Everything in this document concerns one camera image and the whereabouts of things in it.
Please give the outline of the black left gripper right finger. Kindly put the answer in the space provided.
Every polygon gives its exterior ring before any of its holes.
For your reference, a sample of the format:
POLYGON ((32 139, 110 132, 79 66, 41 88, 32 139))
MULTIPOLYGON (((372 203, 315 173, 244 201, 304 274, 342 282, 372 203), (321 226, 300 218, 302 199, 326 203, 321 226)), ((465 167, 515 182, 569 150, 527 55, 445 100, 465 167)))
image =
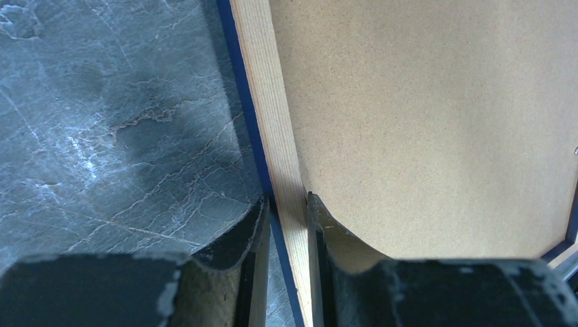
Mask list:
POLYGON ((542 260, 398 260, 307 195, 315 326, 576 326, 577 297, 542 260))

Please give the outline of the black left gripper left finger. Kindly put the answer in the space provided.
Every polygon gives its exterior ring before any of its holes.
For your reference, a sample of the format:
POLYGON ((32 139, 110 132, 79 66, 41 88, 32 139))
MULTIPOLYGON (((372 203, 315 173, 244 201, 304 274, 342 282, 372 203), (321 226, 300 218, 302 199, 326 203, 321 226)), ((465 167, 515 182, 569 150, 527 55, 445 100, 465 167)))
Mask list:
POLYGON ((2 326, 263 326, 270 200, 193 254, 20 259, 1 277, 2 326))

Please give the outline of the brown cardboard backing board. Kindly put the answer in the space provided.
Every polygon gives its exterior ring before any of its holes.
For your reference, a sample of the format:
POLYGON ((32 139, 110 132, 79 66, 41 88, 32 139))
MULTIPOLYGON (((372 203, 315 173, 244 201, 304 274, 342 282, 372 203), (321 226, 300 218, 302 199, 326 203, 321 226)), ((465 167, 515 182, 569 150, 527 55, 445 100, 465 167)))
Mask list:
POLYGON ((302 179, 394 258, 537 258, 577 183, 576 1, 272 1, 302 179))

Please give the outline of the wooden picture frame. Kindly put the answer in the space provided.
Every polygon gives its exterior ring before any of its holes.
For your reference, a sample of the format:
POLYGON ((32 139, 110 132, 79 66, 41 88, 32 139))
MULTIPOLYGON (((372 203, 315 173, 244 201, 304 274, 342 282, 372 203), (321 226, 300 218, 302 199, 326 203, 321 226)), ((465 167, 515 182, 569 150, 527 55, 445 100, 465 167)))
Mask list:
MULTIPOLYGON (((249 126, 258 134, 260 141, 258 160, 261 168, 267 172, 267 190, 275 198, 277 216, 294 282, 292 293, 298 298, 299 311, 304 324, 315 326, 311 303, 309 224, 307 220, 307 195, 313 192, 306 189, 302 179, 282 63, 277 47, 271 2, 224 1, 222 3, 224 7, 223 20, 224 24, 235 32, 236 48, 232 52, 232 57, 241 61, 243 85, 240 92, 252 109, 252 119, 249 126)), ((577 183, 566 236, 559 244, 540 257, 394 258, 386 256, 398 260, 542 260, 566 282, 569 272, 565 266, 576 255, 577 183)))

